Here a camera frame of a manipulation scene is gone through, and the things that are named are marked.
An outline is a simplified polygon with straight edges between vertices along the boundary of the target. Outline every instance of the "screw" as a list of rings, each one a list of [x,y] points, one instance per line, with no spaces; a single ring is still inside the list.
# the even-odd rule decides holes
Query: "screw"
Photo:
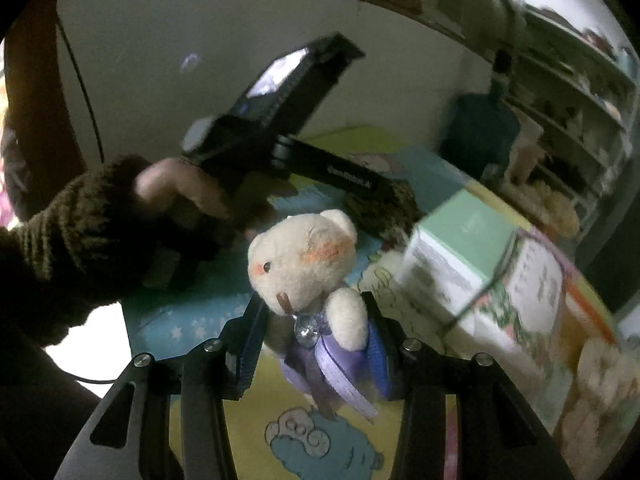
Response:
[[[151,354],[138,354],[133,358],[133,365],[136,368],[144,368],[145,366],[151,364],[153,357]]]
[[[485,352],[480,352],[479,354],[476,354],[476,362],[480,366],[491,366],[494,364],[494,358]]]
[[[408,352],[417,352],[420,348],[422,348],[422,343],[413,337],[409,339],[405,339],[402,343],[402,347]]]
[[[217,352],[222,348],[222,339],[209,339],[204,342],[204,351],[205,352]]]

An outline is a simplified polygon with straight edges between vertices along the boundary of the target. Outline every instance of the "black cable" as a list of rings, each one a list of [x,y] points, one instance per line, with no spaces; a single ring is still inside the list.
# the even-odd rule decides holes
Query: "black cable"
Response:
[[[96,379],[85,379],[84,377],[73,375],[72,373],[65,372],[64,370],[62,370],[62,373],[75,381],[79,381],[81,383],[86,383],[86,384],[113,384],[116,381],[116,379],[112,379],[110,381],[98,381]]]
[[[94,108],[91,106],[91,101],[89,101],[89,94],[86,91],[86,86],[84,86],[84,81],[82,80],[82,76],[80,75],[80,67],[78,66],[78,62],[76,61],[76,56],[74,56],[74,53],[71,50],[71,43],[69,42],[69,38],[66,36],[65,28],[62,26],[62,20],[60,20],[60,16],[57,13],[56,25],[60,30],[60,36],[62,37],[62,41],[64,41],[65,43],[66,51],[69,54],[71,64],[74,66],[76,77],[78,78],[78,82],[80,83],[80,89],[82,90],[82,95],[84,96],[84,102],[86,103],[87,110],[89,110],[89,117],[91,117],[91,122],[94,126],[95,142],[98,144],[100,162],[104,163],[104,150],[102,149],[102,139],[100,138],[100,132],[98,131],[98,123],[95,120]]]

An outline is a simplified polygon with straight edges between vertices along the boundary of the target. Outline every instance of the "pink cheek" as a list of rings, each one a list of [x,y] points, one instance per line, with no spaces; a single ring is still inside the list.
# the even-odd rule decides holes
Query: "pink cheek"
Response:
[[[264,266],[262,266],[261,264],[253,264],[251,267],[249,267],[250,276],[261,276],[264,273]]]

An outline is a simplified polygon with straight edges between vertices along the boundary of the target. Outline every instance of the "stuffed toy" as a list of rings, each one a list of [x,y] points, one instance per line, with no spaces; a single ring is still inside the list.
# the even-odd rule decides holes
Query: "stuffed toy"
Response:
[[[356,229],[340,210],[290,216],[254,238],[253,288],[271,310],[266,345],[285,377],[335,420],[337,397],[368,419],[375,408],[355,386],[367,373],[366,306],[344,283],[355,264]]]

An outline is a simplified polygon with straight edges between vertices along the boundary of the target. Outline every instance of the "black metal bracket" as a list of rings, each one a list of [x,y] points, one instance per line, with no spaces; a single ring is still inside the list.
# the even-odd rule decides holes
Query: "black metal bracket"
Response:
[[[441,356],[382,316],[373,295],[367,349],[372,380],[387,399],[404,399],[392,480],[441,480],[446,395],[458,404],[458,477],[463,480],[570,480],[542,423],[489,354]],[[223,399],[250,386],[268,308],[254,294],[220,338],[156,362],[139,354],[117,379],[69,450],[55,480],[238,480]],[[184,470],[168,446],[170,396],[180,394]]]

